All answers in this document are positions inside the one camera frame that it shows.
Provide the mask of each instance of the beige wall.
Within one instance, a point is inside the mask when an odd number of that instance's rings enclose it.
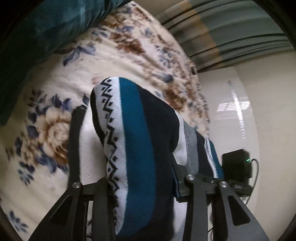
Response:
[[[262,56],[235,69],[253,108],[260,146],[254,214],[275,241],[296,212],[296,53]]]
[[[182,0],[135,0],[136,3],[140,4],[153,16],[160,14]]]

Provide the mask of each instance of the bolt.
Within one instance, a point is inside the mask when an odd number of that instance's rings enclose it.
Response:
[[[192,174],[188,174],[188,175],[186,176],[186,178],[187,178],[187,180],[190,180],[190,181],[192,181],[192,180],[194,180],[194,179],[195,179],[195,176],[194,176],[194,175],[192,175]]]
[[[72,184],[72,187],[74,188],[80,188],[80,186],[81,186],[80,182],[75,182]]]
[[[220,186],[223,187],[223,188],[225,188],[225,187],[228,186],[228,184],[227,184],[227,182],[220,182]]]

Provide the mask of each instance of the curtain fold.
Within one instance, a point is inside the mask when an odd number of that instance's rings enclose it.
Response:
[[[281,28],[252,0],[184,0],[156,18],[199,72],[293,49]]]

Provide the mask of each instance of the wire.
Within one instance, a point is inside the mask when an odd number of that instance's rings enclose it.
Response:
[[[249,203],[249,201],[250,201],[250,198],[251,198],[251,196],[252,196],[252,194],[253,194],[253,191],[254,191],[254,189],[255,189],[255,186],[256,186],[256,183],[257,183],[257,179],[258,179],[258,175],[259,175],[259,162],[258,162],[258,160],[257,160],[256,158],[253,158],[253,159],[251,160],[251,163],[252,163],[253,161],[255,161],[255,162],[257,163],[257,174],[256,174],[256,178],[255,178],[255,182],[254,182],[254,185],[253,185],[252,192],[251,192],[251,194],[250,194],[250,196],[249,196],[249,198],[248,198],[248,200],[247,200],[247,202],[246,202],[246,205],[247,205],[247,204]]]

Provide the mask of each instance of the teal pillow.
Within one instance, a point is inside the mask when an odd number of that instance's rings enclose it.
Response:
[[[0,125],[7,122],[32,67],[130,1],[45,0],[37,6],[1,48]]]

